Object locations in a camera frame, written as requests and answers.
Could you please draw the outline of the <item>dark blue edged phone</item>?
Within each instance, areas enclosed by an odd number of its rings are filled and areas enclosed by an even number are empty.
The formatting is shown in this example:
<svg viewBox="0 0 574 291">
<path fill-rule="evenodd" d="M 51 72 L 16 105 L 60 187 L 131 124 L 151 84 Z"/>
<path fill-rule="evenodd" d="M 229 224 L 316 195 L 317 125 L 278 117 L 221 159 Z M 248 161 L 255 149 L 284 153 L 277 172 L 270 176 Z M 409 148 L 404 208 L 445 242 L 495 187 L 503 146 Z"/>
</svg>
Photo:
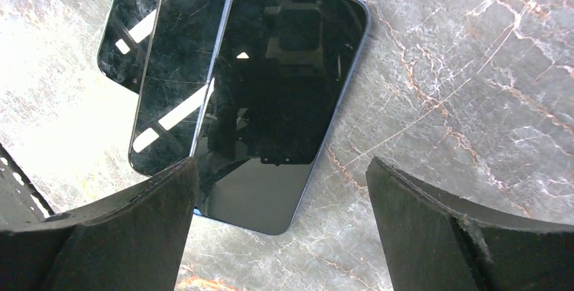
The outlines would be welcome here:
<svg viewBox="0 0 574 291">
<path fill-rule="evenodd" d="M 192 144 L 197 215 L 290 227 L 369 27 L 361 0 L 226 0 Z"/>
</svg>

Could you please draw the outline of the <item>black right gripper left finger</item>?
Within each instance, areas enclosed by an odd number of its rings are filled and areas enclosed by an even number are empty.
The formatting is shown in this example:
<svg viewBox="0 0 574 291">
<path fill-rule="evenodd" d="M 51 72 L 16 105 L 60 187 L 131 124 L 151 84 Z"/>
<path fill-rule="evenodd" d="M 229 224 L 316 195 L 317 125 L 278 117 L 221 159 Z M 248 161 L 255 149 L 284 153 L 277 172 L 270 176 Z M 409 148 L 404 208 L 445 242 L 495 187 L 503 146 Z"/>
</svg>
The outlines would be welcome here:
<svg viewBox="0 0 574 291">
<path fill-rule="evenodd" d="M 37 223 L 1 228 L 2 290 L 172 290 L 199 196 L 185 158 Z"/>
</svg>

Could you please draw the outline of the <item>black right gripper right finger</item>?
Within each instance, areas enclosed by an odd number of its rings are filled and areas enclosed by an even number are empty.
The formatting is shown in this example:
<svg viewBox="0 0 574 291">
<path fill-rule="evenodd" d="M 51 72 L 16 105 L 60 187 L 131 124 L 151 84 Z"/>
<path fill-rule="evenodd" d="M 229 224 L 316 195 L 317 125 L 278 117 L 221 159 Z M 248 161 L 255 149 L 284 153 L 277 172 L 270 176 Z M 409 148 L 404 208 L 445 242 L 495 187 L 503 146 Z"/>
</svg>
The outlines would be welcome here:
<svg viewBox="0 0 574 291">
<path fill-rule="evenodd" d="M 395 290 L 572 290 L 573 226 L 453 195 L 374 158 L 366 172 Z"/>
</svg>

